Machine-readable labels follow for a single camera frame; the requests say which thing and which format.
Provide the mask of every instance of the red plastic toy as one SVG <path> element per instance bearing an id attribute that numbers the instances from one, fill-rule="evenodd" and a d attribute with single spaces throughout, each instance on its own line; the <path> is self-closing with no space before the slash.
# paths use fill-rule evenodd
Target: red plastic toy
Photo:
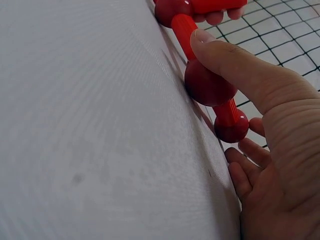
<path id="1" fill-rule="evenodd" d="M 235 9 L 247 4 L 247 0 L 154 0 L 157 21 L 171 28 L 179 41 L 188 64 L 184 74 L 187 92 L 198 103 L 212 107 L 216 119 L 214 130 L 226 143 L 237 143 L 248 133 L 249 121 L 237 109 L 233 97 L 237 90 L 221 76 L 205 68 L 196 58 L 190 46 L 190 37 L 197 25 L 192 16 L 215 11 Z"/>

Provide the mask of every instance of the hand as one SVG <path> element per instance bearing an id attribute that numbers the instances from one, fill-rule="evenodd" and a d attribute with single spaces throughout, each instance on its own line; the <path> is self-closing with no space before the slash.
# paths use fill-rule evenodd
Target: hand
<path id="1" fill-rule="evenodd" d="M 320 239 L 320 94 L 296 72 L 264 62 L 196 30 L 198 60 L 243 92 L 263 115 L 250 129 L 270 152 L 244 139 L 226 151 L 242 203 L 246 240 Z"/>
<path id="2" fill-rule="evenodd" d="M 238 9 L 231 9 L 227 11 L 227 14 L 230 19 L 237 20 L 241 18 L 241 16 L 244 14 L 244 8 L 238 8 Z M 222 22 L 224 19 L 224 12 L 218 11 L 218 12 L 211 12 L 206 15 L 204 14 L 197 14 L 193 16 L 193 19 L 196 23 L 202 23 L 204 21 L 207 21 L 210 25 L 217 25 Z"/>

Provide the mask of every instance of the white grid background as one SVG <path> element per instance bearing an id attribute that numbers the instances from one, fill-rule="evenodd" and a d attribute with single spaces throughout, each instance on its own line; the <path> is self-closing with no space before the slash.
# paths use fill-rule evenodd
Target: white grid background
<path id="1" fill-rule="evenodd" d="M 225 14 L 217 26 L 202 22 L 198 27 L 266 62 L 298 72 L 320 91 L 319 0 L 249 0 L 239 20 L 230 20 Z M 249 119 L 261 117 L 241 92 L 235 101 Z M 214 120 L 213 110 L 207 112 Z M 247 137 L 268 148 L 265 138 L 254 132 L 249 131 Z"/>

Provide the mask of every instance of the red ball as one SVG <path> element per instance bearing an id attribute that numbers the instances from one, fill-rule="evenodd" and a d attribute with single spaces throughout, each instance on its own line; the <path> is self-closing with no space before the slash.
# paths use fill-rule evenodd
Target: red ball
<path id="1" fill-rule="evenodd" d="M 249 130 L 249 121 L 246 115 L 241 111 L 237 110 L 239 114 L 239 119 L 233 126 L 224 126 L 218 120 L 215 119 L 214 131 L 220 140 L 225 143 L 234 144 L 240 142 L 244 139 Z"/>
<path id="2" fill-rule="evenodd" d="M 189 0 L 157 0 L 154 13 L 161 25 L 171 28 L 171 22 L 175 15 L 193 16 L 194 10 Z"/>
<path id="3" fill-rule="evenodd" d="M 233 85 L 208 70 L 197 59 L 186 66 L 184 84 L 191 98 L 209 107 L 221 106 L 237 93 Z"/>

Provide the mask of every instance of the white cloth surface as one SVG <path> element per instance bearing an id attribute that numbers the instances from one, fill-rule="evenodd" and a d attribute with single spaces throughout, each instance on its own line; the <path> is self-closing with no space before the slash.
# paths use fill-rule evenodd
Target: white cloth surface
<path id="1" fill-rule="evenodd" d="M 0 239 L 237 240 L 239 204 L 145 0 L 0 0 Z"/>

